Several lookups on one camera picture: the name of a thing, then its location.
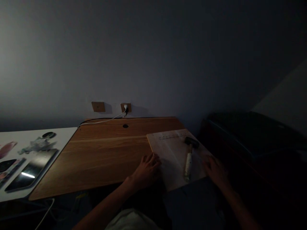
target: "power outlet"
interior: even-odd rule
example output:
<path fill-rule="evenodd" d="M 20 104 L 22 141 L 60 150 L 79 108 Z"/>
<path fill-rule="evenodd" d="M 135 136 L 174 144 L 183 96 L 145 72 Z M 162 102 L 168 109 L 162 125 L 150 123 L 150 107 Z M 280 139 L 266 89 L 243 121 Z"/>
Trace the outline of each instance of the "power outlet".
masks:
<path fill-rule="evenodd" d="M 125 105 L 128 106 L 128 113 L 131 113 L 131 103 L 121 103 L 122 112 L 125 111 Z"/>

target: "wall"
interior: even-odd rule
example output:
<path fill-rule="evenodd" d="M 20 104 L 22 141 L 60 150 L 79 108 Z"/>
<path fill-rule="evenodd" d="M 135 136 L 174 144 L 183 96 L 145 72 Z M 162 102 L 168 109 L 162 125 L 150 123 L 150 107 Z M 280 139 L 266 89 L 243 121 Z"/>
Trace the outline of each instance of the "wall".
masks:
<path fill-rule="evenodd" d="M 248 111 L 306 58 L 305 6 L 278 1 L 0 2 L 0 131 Z M 107 103 L 92 112 L 91 101 Z"/>
<path fill-rule="evenodd" d="M 307 59 L 252 110 L 307 136 Z"/>

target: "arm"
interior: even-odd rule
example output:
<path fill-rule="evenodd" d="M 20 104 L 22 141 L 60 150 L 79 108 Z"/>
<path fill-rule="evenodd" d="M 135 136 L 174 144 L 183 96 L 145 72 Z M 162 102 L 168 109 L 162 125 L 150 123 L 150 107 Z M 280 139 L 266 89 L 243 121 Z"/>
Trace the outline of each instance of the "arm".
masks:
<path fill-rule="evenodd" d="M 230 204 L 241 228 L 244 230 L 261 229 L 260 225 L 255 221 L 251 213 L 245 207 L 239 194 L 237 194 L 231 187 L 222 163 L 211 156 L 208 156 L 208 160 L 208 162 L 204 162 L 205 171 L 213 183 L 219 187 Z"/>
<path fill-rule="evenodd" d="M 143 156 L 135 172 L 87 214 L 73 230 L 105 229 L 114 218 L 114 214 L 130 196 L 156 181 L 160 165 L 161 161 L 157 155 Z"/>

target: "white charging cable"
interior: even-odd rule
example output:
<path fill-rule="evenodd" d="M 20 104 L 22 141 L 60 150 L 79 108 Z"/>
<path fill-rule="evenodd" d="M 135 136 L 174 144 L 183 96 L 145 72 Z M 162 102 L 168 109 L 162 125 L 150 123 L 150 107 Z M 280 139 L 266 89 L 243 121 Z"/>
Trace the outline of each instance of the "white charging cable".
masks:
<path fill-rule="evenodd" d="M 125 111 L 124 112 L 122 112 L 120 115 L 122 115 L 122 114 L 124 114 L 124 113 L 126 113 L 126 115 L 124 115 L 122 118 L 124 118 L 125 116 L 127 116 L 127 114 L 128 114 L 128 105 L 124 105 L 124 108 L 125 108 Z M 117 115 L 116 117 L 113 117 L 112 119 L 110 119 L 110 120 L 106 120 L 106 121 L 99 121 L 99 122 L 90 122 L 90 123 L 83 123 L 83 124 L 81 124 L 81 125 L 88 125 L 88 124 L 98 124 L 98 123 L 102 123 L 102 122 L 107 122 L 107 121 L 111 121 L 111 120 L 113 120 L 113 119 L 115 119 L 115 118 L 117 118 L 117 117 L 119 117 L 120 115 Z"/>
<path fill-rule="evenodd" d="M 43 222 L 43 220 L 44 220 L 44 219 L 45 219 L 45 217 L 47 216 L 48 212 L 50 211 L 51 207 L 53 206 L 54 200 L 55 200 L 55 199 L 54 199 L 54 198 L 52 198 L 52 203 L 51 203 L 50 207 L 48 208 L 48 210 L 47 210 L 46 214 L 45 214 L 45 215 L 44 215 L 44 217 L 42 218 L 41 222 L 39 222 L 39 224 L 38 224 L 38 226 L 36 227 L 36 229 L 35 229 L 35 230 L 37 230 L 37 229 L 38 229 L 38 227 L 41 225 L 41 223 Z"/>

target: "hammer handle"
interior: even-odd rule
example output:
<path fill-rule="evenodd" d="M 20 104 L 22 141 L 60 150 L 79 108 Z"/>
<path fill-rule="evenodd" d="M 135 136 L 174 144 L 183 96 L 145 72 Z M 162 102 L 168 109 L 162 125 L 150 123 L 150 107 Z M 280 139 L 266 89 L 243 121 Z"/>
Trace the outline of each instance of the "hammer handle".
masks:
<path fill-rule="evenodd" d="M 186 182 L 190 182 L 190 173 L 191 173 L 191 167 L 192 167 L 192 150 L 193 145 L 189 145 L 189 152 L 188 156 L 186 158 L 186 164 L 185 164 L 185 180 Z"/>

